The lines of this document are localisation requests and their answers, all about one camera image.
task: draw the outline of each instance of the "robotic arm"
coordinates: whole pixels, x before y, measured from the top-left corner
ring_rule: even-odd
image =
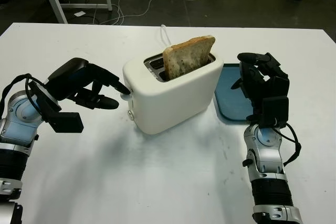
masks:
[[[38,139],[38,126],[45,121],[55,132],[79,133],[83,130],[79,113],[60,112],[58,101],[67,98],[90,109],[116,109],[117,101],[99,94],[102,86],[113,86],[123,94],[130,94],[119,78],[106,69],[73,58],[52,73],[46,84],[30,74],[15,78],[3,92],[1,115],[11,87],[24,79],[26,90],[10,98],[8,114],[0,122],[0,223],[21,223],[22,206],[10,200],[20,197],[21,178],[34,141]],[[84,88],[90,83],[92,90]]]
[[[247,117],[250,126],[245,130],[244,140],[247,166],[255,200],[253,219],[257,223],[302,224],[299,209],[293,206],[284,166],[299,156],[299,144],[288,121],[289,80],[280,69],[280,63],[270,54],[243,53],[240,60],[241,78],[232,89],[241,88],[245,97],[251,100],[253,115]],[[279,131],[288,126],[295,138],[296,151],[282,163]]]

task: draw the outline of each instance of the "white toaster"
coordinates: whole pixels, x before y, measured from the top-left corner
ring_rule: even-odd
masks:
[[[123,67],[129,116],[146,134],[160,133],[210,104],[223,61],[209,54],[208,64],[183,76],[166,81],[162,54],[135,58]]]

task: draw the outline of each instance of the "paper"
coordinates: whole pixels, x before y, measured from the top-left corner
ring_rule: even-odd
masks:
[[[80,12],[75,13],[74,15],[75,15],[76,17],[80,17],[80,16],[83,16],[84,14],[85,14],[85,12],[83,12],[83,11],[81,10]]]

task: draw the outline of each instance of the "gray floor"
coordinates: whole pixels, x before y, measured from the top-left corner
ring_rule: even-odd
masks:
[[[70,0],[83,3],[85,0]],[[124,15],[145,12],[150,0],[121,0]],[[90,3],[104,0],[90,0]],[[95,10],[85,10],[84,17],[75,18],[76,9],[65,10],[69,23],[93,22]],[[97,10],[95,23],[118,16]],[[111,25],[116,20],[105,23]],[[10,0],[0,4],[0,34],[12,22],[56,23],[47,0]],[[153,0],[148,12],[140,17],[127,17],[123,25],[142,26],[207,26],[207,27],[279,27],[324,29],[336,41],[336,0]]]

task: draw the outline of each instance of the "slice of bread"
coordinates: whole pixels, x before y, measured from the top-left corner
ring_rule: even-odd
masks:
[[[207,64],[215,37],[196,37],[187,42],[166,48],[163,63],[167,80],[172,80]]]

